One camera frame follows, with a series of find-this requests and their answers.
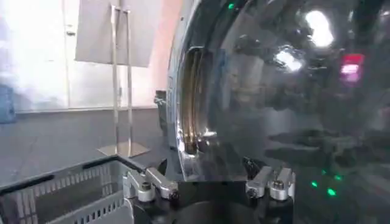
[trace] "blue object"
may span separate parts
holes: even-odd
[[[0,85],[0,124],[16,121],[15,107],[13,106],[13,91],[8,86]]]

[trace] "black metal base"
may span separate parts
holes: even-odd
[[[179,183],[179,196],[151,203],[133,199],[135,224],[293,223],[293,200],[275,201],[246,194],[245,182]]]

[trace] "gray floor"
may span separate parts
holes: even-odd
[[[120,114],[126,141],[126,113]],[[24,114],[15,124],[0,125],[0,185],[105,156],[96,149],[113,145],[112,111]],[[133,140],[151,149],[137,156],[154,163],[169,154],[157,110],[134,110]]]

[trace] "red light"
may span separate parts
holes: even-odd
[[[361,78],[361,65],[364,61],[363,54],[347,54],[341,65],[341,79],[348,83],[355,83]]]
[[[344,56],[343,65],[361,65],[364,61],[363,54],[347,54]]]

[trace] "metal rod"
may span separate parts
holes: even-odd
[[[111,5],[111,32],[112,32],[112,82],[113,82],[113,110],[115,126],[115,154],[119,152],[119,108],[118,108],[118,73],[116,60],[116,7]]]
[[[129,117],[129,151],[127,156],[132,155],[132,140],[133,140],[133,111],[132,111],[132,33],[131,33],[131,14],[127,11],[127,112]]]

